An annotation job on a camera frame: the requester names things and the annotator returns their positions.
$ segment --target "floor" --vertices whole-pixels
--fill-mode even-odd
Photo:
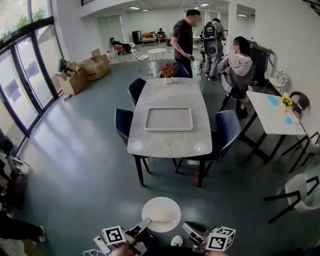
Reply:
[[[136,78],[135,62],[111,65],[107,75],[78,95],[58,100],[24,148],[22,158],[33,170],[28,173],[24,207],[15,217],[45,226],[47,241],[38,245],[43,255],[79,256],[97,249],[94,238],[103,228],[131,228],[141,221],[145,203],[155,197],[173,199],[182,213],[174,230],[155,234],[162,245],[168,245],[178,234],[183,236],[184,245],[192,245],[182,229],[183,221],[236,229],[233,245],[227,250],[230,256],[277,256],[319,241],[318,211],[300,214],[293,210],[268,224],[288,203],[264,202],[263,197],[276,195],[299,172],[309,177],[319,175],[317,158],[289,173],[300,151],[295,156],[289,153],[281,157],[281,153],[295,142],[293,137],[285,139],[269,164],[256,155],[244,163],[252,149],[237,140],[224,159],[212,165],[202,188],[195,183],[197,165],[184,161],[181,174],[176,174],[171,159],[147,158],[152,174],[144,170],[145,187],[141,187],[135,160],[114,128],[115,108],[132,110],[127,87]],[[221,81],[209,82],[204,75],[195,76],[195,80],[214,130],[215,114],[225,96]],[[234,107],[231,100],[226,109]],[[249,117],[253,111],[248,106]],[[240,121],[242,128],[249,117]],[[257,140],[262,133],[257,118],[247,135]],[[267,136],[261,148],[270,153],[278,139]]]

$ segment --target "gray pants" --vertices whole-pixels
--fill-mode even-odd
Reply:
[[[218,50],[216,58],[212,60],[212,64],[211,64],[212,58],[210,58],[208,55],[205,55],[205,72],[208,72],[210,77],[218,76],[217,67],[218,67],[218,64],[220,63],[222,53],[223,53],[222,50]]]

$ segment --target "speaker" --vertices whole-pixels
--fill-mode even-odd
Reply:
[[[208,55],[210,58],[217,57],[217,53],[218,53],[217,39],[205,38],[203,44],[204,44],[204,51],[206,55]]]

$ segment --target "hand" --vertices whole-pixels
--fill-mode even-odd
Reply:
[[[121,243],[114,252],[121,256],[135,256],[134,252],[130,248],[130,244],[125,242]]]
[[[191,54],[186,53],[186,54],[184,55],[184,57],[186,57],[188,60],[190,60],[190,61],[192,61],[192,62],[195,61],[195,57],[193,57]]]

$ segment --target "black hair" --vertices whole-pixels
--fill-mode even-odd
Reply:
[[[233,45],[239,46],[240,52],[242,54],[249,55],[250,45],[248,43],[248,40],[245,39],[244,37],[242,36],[236,37],[233,41]]]
[[[186,17],[190,17],[190,16],[194,16],[194,15],[201,15],[201,13],[200,13],[200,11],[194,10],[194,9],[188,10],[186,12]]]

